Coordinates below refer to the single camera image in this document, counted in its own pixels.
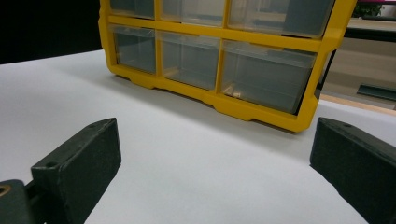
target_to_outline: dark background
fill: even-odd
[[[99,0],[6,1],[0,7],[0,63],[100,49]]]

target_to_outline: screw hole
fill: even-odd
[[[47,167],[47,168],[51,168],[51,167],[54,167],[54,166],[56,166],[56,165],[58,165],[58,162],[56,162],[56,161],[50,161],[50,162],[48,162],[48,163],[46,164],[46,167]]]
[[[0,197],[2,197],[3,195],[6,195],[10,190],[11,190],[11,186],[10,185],[2,185],[2,186],[0,186]]]

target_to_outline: small parts organizer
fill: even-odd
[[[356,0],[101,0],[109,70],[300,132]]]

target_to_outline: plastic drawer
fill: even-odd
[[[110,25],[114,34],[117,63],[154,74],[155,31],[153,29]]]
[[[313,53],[228,40],[223,49],[224,94],[296,113],[315,60]]]
[[[323,35],[334,0],[231,0],[228,26],[276,35]]]
[[[162,0],[161,19],[221,26],[224,0]]]
[[[215,88],[219,38],[158,32],[166,78],[206,90]]]
[[[115,15],[154,19],[154,0],[110,0]]]

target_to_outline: white table surface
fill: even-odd
[[[0,180],[117,118],[122,165],[86,223],[365,223],[309,166],[318,117],[396,146],[396,117],[320,101],[298,134],[113,76],[103,51],[0,65]]]

